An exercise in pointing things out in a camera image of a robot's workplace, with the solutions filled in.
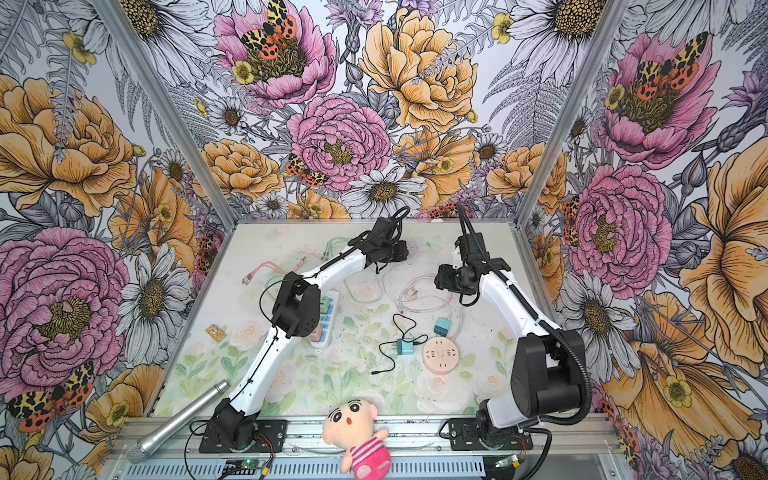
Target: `plush toy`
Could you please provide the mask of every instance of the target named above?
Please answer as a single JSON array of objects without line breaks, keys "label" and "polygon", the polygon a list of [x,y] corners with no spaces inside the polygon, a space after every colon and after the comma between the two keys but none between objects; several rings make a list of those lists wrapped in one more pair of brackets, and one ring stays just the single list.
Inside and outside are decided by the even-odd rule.
[{"label": "plush toy", "polygon": [[351,468],[357,480],[381,480],[389,472],[392,460],[383,439],[385,429],[373,432],[373,419],[379,410],[366,400],[349,400],[333,410],[323,424],[323,441],[346,450],[341,461],[342,473]]}]

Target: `microphone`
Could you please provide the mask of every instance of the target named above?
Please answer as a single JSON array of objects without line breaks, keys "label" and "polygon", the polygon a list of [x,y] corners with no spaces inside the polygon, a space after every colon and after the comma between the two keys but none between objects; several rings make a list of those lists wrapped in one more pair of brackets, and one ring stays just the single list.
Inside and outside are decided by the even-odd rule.
[{"label": "microphone", "polygon": [[200,413],[216,397],[224,393],[229,387],[230,384],[227,383],[226,380],[222,380],[210,387],[207,392],[197,397],[192,403],[184,407],[181,412],[172,416],[163,424],[163,426],[138,440],[134,446],[128,450],[126,455],[128,461],[134,464],[141,463],[152,456],[160,445],[163,445],[163,442],[168,440],[171,435],[178,431],[178,429],[196,417],[198,413]]}]

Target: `pink peony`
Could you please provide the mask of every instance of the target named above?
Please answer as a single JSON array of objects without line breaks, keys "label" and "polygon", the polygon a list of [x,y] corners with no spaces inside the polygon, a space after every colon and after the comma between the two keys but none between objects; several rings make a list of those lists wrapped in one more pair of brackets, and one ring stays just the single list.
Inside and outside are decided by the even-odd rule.
[{"label": "pink peony", "polygon": [[280,47],[278,57],[263,60],[259,54],[249,55],[240,40],[244,33],[262,30],[267,22],[267,8],[254,13],[250,7],[245,16],[232,11],[232,17],[218,15],[214,19],[214,35],[218,40],[219,65],[233,69],[232,83],[246,90],[246,107],[256,112],[283,108],[307,101],[315,94],[331,89],[336,80],[336,45],[331,34],[323,34],[305,8],[301,13],[286,0],[288,15],[296,20],[296,38]]},{"label": "pink peony", "polygon": [[0,394],[51,391],[88,361],[110,369],[128,269],[104,242],[71,228],[0,246]]},{"label": "pink peony", "polygon": [[315,98],[287,126],[293,153],[310,170],[328,175],[331,190],[346,192],[351,180],[389,162],[389,136],[379,114],[337,94]]},{"label": "pink peony", "polygon": [[640,294],[666,261],[672,243],[658,180],[638,165],[616,171],[601,165],[578,201],[574,270],[599,277],[618,299]]},{"label": "pink peony", "polygon": [[592,124],[592,141],[608,151],[615,151],[628,162],[643,162],[651,170],[666,167],[682,154],[707,129],[716,108],[706,108],[712,97],[709,90],[715,81],[720,62],[711,65],[712,35],[696,62],[698,73],[681,90],[659,88],[647,101],[637,96],[641,83],[637,67],[644,61],[663,65],[675,58],[685,44],[672,41],[659,43],[642,34],[629,47],[612,71],[611,87],[604,100],[606,108]]}]

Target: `table surface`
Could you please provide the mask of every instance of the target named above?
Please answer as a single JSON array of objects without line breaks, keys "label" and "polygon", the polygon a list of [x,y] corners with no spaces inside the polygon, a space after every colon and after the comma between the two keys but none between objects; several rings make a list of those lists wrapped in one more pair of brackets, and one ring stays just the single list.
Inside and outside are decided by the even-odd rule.
[{"label": "table surface", "polygon": [[[265,286],[282,278],[282,270],[306,271],[336,255],[349,238],[371,223],[252,223],[237,227],[193,324],[188,330],[152,416],[171,416],[225,379],[236,385],[260,348],[269,326],[258,307]],[[478,223],[493,257],[511,266],[521,289],[532,298],[515,239],[506,223]],[[433,279],[441,263],[452,262],[453,244],[461,234],[455,222],[406,223],[407,262],[387,266],[379,275],[369,268],[334,286],[340,293],[339,312],[331,342],[316,351],[308,339],[291,352],[266,396],[261,415],[326,415],[351,398],[373,402],[381,414],[423,415],[473,413],[478,403],[509,389],[515,351],[511,331],[483,300],[471,307],[458,296],[437,290]],[[243,277],[258,270],[250,283]],[[278,286],[263,298],[271,311]],[[410,334],[435,334],[438,317],[449,318],[448,338],[461,360],[447,375],[423,366],[423,346],[397,356],[396,346],[382,348],[396,361],[395,369],[379,343],[399,338],[394,313],[417,322]],[[397,317],[406,329],[410,322]],[[216,343],[205,331],[215,324],[227,333]],[[216,402],[207,408],[210,415]]]}]

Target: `black mounting plate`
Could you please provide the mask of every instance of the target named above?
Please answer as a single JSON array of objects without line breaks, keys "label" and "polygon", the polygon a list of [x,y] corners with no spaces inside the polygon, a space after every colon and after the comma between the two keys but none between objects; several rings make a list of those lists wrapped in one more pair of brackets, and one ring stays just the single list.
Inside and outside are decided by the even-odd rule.
[{"label": "black mounting plate", "polygon": [[454,452],[467,452],[469,450],[528,450],[533,449],[533,439],[527,433],[519,435],[505,435],[501,438],[501,444],[497,448],[489,448],[480,441],[480,428],[475,419],[450,419],[448,420],[448,435],[451,439],[451,450]]},{"label": "black mounting plate", "polygon": [[[260,435],[265,436],[271,443],[275,453],[283,451],[287,420],[254,420],[254,428]],[[203,440],[200,442],[200,453],[233,453],[230,442],[221,434],[220,430],[212,423],[205,426]],[[256,438],[250,447],[243,453],[269,453],[270,446]]]}]

